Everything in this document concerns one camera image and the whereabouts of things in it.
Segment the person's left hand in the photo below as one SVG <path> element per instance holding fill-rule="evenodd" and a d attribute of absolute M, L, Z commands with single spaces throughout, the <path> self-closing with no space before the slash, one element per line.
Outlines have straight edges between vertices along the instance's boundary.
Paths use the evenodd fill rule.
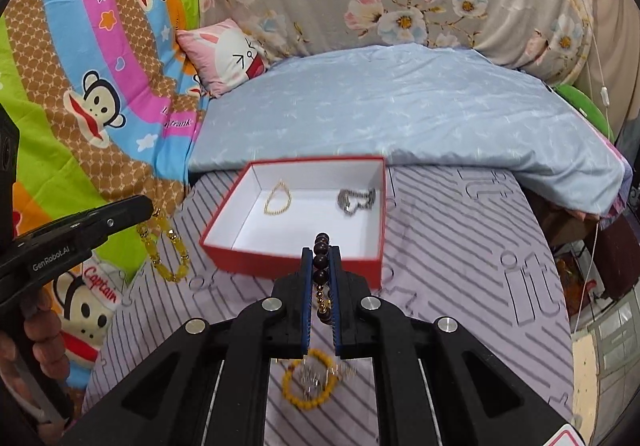
<path fill-rule="evenodd" d="M 29 340 L 34 342 L 32 354 L 38 360 L 41 371 L 49 378 L 64 381 L 70 373 L 70 361 L 65 353 L 61 336 L 61 322 L 52 310 L 49 292 L 42 289 L 35 296 L 35 310 L 24 322 Z M 16 368 L 17 349 L 13 341 L 1 333 L 1 377 L 4 385 L 21 408 L 31 417 L 39 414 L 40 407 L 30 394 L 29 387 Z"/>

